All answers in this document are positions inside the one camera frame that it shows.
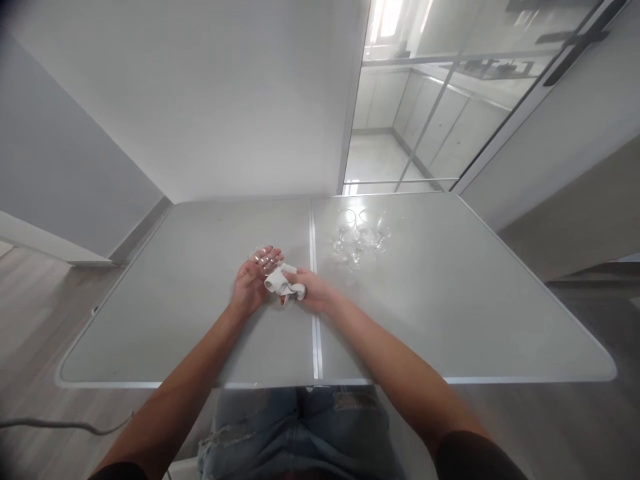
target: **blue jeans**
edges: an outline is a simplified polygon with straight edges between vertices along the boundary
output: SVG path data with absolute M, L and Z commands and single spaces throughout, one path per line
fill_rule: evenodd
M 224 390 L 200 442 L 202 479 L 322 469 L 348 480 L 404 480 L 372 386 Z

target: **black cable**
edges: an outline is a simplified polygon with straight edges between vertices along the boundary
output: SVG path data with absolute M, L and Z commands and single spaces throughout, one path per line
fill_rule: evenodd
M 133 412 L 122 422 L 120 425 L 115 426 L 114 428 L 110 428 L 108 430 L 98 430 L 96 427 L 89 423 L 85 422 L 65 422 L 65 421 L 52 421 L 52 420 L 42 420 L 32 417 L 22 417 L 11 420 L 0 420 L 0 429 L 10 428 L 10 427 L 36 427 L 36 428 L 53 428 L 53 429 L 66 429 L 66 428 L 77 428 L 86 430 L 93 435 L 97 435 L 99 437 L 103 437 L 104 435 L 108 435 L 110 433 L 115 432 L 116 430 L 122 428 L 124 424 L 126 424 L 133 417 Z

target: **glass panel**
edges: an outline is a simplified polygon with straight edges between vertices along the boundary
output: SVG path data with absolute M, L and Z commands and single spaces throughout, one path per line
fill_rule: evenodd
M 451 0 L 436 1 L 451 9 Z M 599 0 L 483 1 L 465 53 L 556 51 L 598 3 Z M 471 22 L 466 16 L 460 20 Z
M 460 177 L 599 3 L 372 0 L 345 181 Z
M 557 51 L 599 0 L 373 0 L 364 60 Z M 471 36 L 464 42 L 469 32 Z
M 460 177 L 550 60 L 461 63 L 416 148 L 418 168 L 427 178 Z M 450 68 L 420 65 L 414 75 L 425 75 L 424 82 L 432 83 L 444 79 Z M 401 134 L 406 141 L 411 135 L 407 130 Z
M 393 193 L 396 183 L 368 183 L 366 185 L 344 185 L 342 194 L 362 195 L 363 193 Z

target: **glass door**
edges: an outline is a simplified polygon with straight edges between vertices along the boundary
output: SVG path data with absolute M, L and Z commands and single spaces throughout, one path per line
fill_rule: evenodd
M 468 183 L 624 4 L 372 0 L 341 193 Z

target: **forearm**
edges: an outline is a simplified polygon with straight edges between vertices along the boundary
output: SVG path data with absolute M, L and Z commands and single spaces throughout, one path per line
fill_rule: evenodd
M 189 434 L 240 336 L 245 318 L 227 308 L 132 418 L 96 468 L 134 462 L 160 479 Z
M 438 372 L 348 298 L 334 293 L 327 314 L 432 455 L 450 431 L 488 436 Z

